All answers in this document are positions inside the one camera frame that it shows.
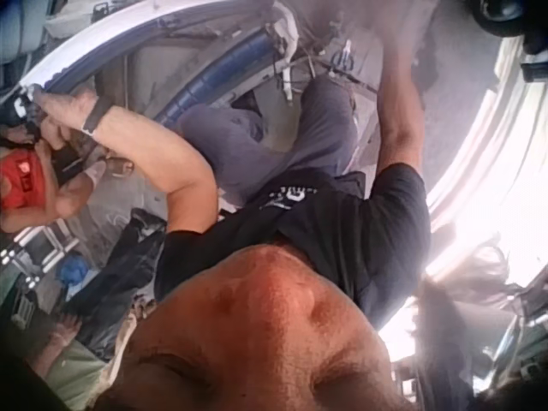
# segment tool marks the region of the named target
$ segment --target green cloth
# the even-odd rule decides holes
[[[84,409],[106,364],[77,341],[63,350],[45,382],[74,411]]]

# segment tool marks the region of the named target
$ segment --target eye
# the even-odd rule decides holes
[[[314,393],[318,401],[331,409],[363,409],[371,392],[366,372],[349,372],[329,377],[316,384]]]
[[[185,384],[190,385],[194,391],[205,396],[209,396],[212,393],[213,385],[210,377],[201,368],[192,365],[179,356],[155,354],[141,359],[139,363],[161,367],[166,372],[180,378]]]

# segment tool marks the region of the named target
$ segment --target black t-shirt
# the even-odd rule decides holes
[[[166,236],[158,263],[159,301],[178,284],[244,247],[278,238],[303,252],[379,329],[418,285],[430,247],[424,182],[406,164],[375,180],[368,200],[317,170],[291,171],[204,234]]]

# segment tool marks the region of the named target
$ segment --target red shirt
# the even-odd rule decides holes
[[[45,206],[45,180],[36,152],[16,149],[0,160],[0,175],[11,183],[4,210]]]

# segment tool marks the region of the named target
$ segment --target gray pants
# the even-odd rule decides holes
[[[357,145],[351,94],[328,76],[311,81],[301,98],[297,140],[289,152],[261,145],[263,122],[250,110],[196,105],[176,123],[209,162],[227,200],[243,206],[269,180],[286,170],[320,169],[340,176]]]

